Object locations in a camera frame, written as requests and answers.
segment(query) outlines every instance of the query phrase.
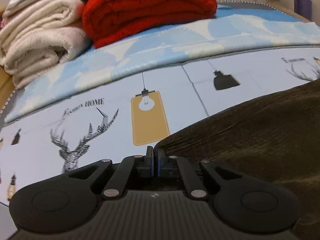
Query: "light bulb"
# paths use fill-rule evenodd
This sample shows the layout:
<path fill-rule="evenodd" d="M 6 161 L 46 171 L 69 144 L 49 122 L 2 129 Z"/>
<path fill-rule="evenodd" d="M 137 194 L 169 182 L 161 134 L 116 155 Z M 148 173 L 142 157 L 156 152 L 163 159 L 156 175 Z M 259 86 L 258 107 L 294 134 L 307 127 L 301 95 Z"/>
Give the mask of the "light bulb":
<path fill-rule="evenodd" d="M 155 105 L 155 102 L 149 97 L 149 95 L 143 95 L 141 102 L 139 103 L 139 108 L 142 111 L 151 110 Z"/>

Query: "white blanket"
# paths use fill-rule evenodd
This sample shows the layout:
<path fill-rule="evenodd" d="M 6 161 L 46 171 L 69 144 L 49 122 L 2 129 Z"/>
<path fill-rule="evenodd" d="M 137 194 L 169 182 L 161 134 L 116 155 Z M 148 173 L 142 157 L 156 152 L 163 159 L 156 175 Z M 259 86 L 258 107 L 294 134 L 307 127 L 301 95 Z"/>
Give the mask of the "white blanket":
<path fill-rule="evenodd" d="M 69 25 L 81 18 L 81 0 L 40 0 L 27 7 L 0 31 L 0 63 L 9 49 L 31 33 Z"/>
<path fill-rule="evenodd" d="M 38 31 L 20 39 L 9 49 L 4 69 L 13 75 L 14 85 L 22 88 L 58 63 L 73 60 L 90 44 L 91 40 L 82 28 Z"/>

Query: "folded red blanket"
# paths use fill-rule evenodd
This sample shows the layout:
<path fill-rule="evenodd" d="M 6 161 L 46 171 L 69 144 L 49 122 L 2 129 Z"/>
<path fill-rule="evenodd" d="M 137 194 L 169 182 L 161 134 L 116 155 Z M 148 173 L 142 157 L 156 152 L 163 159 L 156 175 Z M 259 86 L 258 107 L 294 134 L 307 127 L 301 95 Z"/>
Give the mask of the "folded red blanket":
<path fill-rule="evenodd" d="M 212 18 L 216 0 L 89 0 L 84 30 L 99 48 L 141 31 Z"/>

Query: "deer head illustration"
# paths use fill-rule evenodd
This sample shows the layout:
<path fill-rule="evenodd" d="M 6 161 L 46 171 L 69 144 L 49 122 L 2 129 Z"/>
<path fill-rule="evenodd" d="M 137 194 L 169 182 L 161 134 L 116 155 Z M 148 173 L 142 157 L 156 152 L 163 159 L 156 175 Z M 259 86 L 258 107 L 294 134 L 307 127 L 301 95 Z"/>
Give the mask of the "deer head illustration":
<path fill-rule="evenodd" d="M 79 141 L 78 146 L 73 151 L 69 150 L 68 142 L 63 139 L 64 131 L 61 133 L 61 136 L 59 137 L 58 135 L 53 133 L 52 129 L 50 130 L 51 142 L 61 148 L 61 150 L 59 150 L 59 155 L 64 159 L 62 173 L 65 173 L 66 171 L 72 171 L 78 168 L 78 159 L 82 155 L 84 155 L 90 147 L 90 145 L 88 145 L 87 142 L 91 141 L 92 139 L 96 138 L 97 136 L 101 135 L 109 129 L 109 127 L 113 124 L 114 120 L 116 119 L 119 109 L 117 109 L 116 113 L 114 114 L 110 122 L 108 122 L 108 116 L 105 113 L 103 113 L 99 109 L 98 111 L 103 116 L 101 125 L 98 126 L 97 131 L 95 133 L 92 133 L 92 125 L 90 123 L 88 134 Z"/>
<path fill-rule="evenodd" d="M 316 75 L 316 79 L 319 79 L 320 78 L 320 69 L 319 69 L 319 67 L 318 66 L 313 66 L 310 63 L 308 63 L 308 64 L 312 67 L 311 71 Z M 296 78 L 299 78 L 301 80 L 305 80 L 305 81 L 316 80 L 316 79 L 313 79 L 311 77 L 306 76 L 305 73 L 303 73 L 303 72 L 301 72 L 301 74 L 298 74 L 293 68 L 293 63 L 291 63 L 291 71 L 287 70 L 287 72 L 289 72 L 291 75 L 293 75 Z"/>

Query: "silver screw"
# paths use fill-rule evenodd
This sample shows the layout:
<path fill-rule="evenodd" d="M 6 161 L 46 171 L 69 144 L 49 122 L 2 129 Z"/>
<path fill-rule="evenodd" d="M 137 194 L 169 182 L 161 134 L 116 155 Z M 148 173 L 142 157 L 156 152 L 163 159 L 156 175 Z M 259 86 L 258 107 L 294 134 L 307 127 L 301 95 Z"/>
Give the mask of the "silver screw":
<path fill-rule="evenodd" d="M 206 195 L 207 195 L 207 193 L 202 189 L 195 189 L 195 190 L 191 191 L 191 196 L 193 196 L 193 197 L 199 198 L 199 197 L 205 197 Z"/>
<path fill-rule="evenodd" d="M 119 191 L 117 191 L 116 189 L 114 188 L 109 188 L 109 189 L 106 189 L 103 194 L 107 197 L 116 197 L 119 195 Z"/>

